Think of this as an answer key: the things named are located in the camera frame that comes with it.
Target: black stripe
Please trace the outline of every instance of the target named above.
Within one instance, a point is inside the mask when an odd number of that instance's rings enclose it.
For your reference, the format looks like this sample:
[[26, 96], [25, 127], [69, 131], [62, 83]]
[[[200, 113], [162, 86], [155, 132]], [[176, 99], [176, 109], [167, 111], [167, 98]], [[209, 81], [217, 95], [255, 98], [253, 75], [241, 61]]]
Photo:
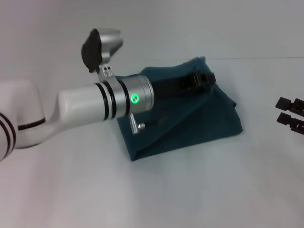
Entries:
[[3, 130], [4, 130], [5, 134], [6, 134], [6, 139], [8, 141], [8, 147], [6, 149], [6, 153], [5, 153], [4, 157], [3, 157], [3, 158], [5, 158], [8, 155], [9, 150], [10, 150], [10, 133], [9, 133], [7, 127], [5, 126], [5, 124], [2, 122], [2, 120], [0, 120], [0, 126], [3, 128]]
[[45, 122], [46, 122], [46, 119], [43, 118], [43, 119], [38, 120], [36, 122], [27, 123], [27, 124], [24, 124], [24, 125], [19, 125], [18, 130], [21, 131], [21, 130], [26, 130], [26, 129], [32, 128], [32, 127], [37, 127], [38, 125], [44, 124]]
[[127, 87], [125, 86], [124, 82], [122, 80], [118, 80], [118, 82], [121, 84], [122, 88], [123, 88], [123, 92], [124, 92], [124, 95], [125, 95], [125, 101], [127, 103], [127, 107], [126, 107], [126, 111], [125, 111], [125, 115], [128, 115], [129, 114], [129, 111], [130, 111], [130, 97], [129, 97], [129, 93], [128, 93], [128, 89]]
[[114, 92], [113, 92], [113, 89], [111, 88], [110, 84], [107, 81], [103, 81], [103, 84], [108, 89], [111, 100], [112, 100], [112, 118], [111, 119], [114, 119], [116, 116], [116, 100], [115, 100]]
[[105, 93], [105, 90], [104, 88], [101, 86], [100, 83], [95, 83], [95, 85], [97, 85], [97, 87], [99, 88], [100, 92], [101, 92], [101, 95], [104, 99], [104, 120], [106, 120], [109, 116], [109, 103], [108, 103], [108, 98], [106, 97], [106, 93]]
[[12, 150], [13, 150], [15, 148], [15, 145], [16, 145], [16, 131], [15, 131], [15, 128], [14, 128], [13, 124], [11, 123], [11, 121], [5, 115], [0, 113], [0, 116], [8, 123], [11, 131], [13, 132], [13, 147], [12, 147]]

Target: white wall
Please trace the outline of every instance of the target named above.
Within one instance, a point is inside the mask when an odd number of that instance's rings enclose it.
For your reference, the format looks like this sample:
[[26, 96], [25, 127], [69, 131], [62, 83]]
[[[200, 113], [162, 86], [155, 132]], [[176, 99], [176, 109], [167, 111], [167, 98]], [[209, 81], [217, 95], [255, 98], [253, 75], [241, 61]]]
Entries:
[[111, 121], [16, 150], [0, 163], [0, 227], [303, 227], [303, 136], [274, 108], [280, 96], [304, 100], [303, 6], [2, 0], [0, 78], [32, 78], [47, 117], [58, 91], [97, 81], [80, 55], [90, 30], [116, 28], [117, 75], [205, 55], [244, 133], [130, 162]]

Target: blue fabric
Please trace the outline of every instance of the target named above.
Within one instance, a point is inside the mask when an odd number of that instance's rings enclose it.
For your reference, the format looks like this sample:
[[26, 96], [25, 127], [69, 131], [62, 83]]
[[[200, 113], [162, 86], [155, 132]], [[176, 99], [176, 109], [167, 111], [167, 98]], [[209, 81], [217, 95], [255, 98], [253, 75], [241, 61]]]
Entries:
[[[147, 67], [140, 75], [153, 82], [181, 77], [195, 70], [211, 72], [205, 58], [201, 57], [175, 67]], [[130, 158], [135, 161], [240, 134], [243, 129], [235, 107], [236, 103], [218, 85], [214, 85], [208, 93], [157, 101], [152, 110], [135, 114], [138, 123], [167, 118], [161, 125], [142, 130], [139, 134], [132, 134], [127, 116], [119, 118], [118, 124]]]

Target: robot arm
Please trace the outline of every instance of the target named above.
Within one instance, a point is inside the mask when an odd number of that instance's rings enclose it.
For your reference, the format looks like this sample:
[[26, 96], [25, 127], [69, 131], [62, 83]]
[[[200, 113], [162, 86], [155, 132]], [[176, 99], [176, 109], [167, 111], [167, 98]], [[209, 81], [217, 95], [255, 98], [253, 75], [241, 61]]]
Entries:
[[155, 99], [203, 92], [216, 82], [214, 74], [200, 72], [153, 83], [141, 75], [117, 80], [108, 62], [122, 43], [118, 30], [94, 29], [91, 32], [81, 54], [89, 71], [98, 73], [99, 83], [59, 92], [54, 113], [48, 121], [32, 82], [1, 82], [0, 161], [14, 148], [31, 147], [61, 131], [125, 115], [129, 116], [133, 134], [139, 133], [146, 126], [138, 124], [133, 114], [151, 110]]

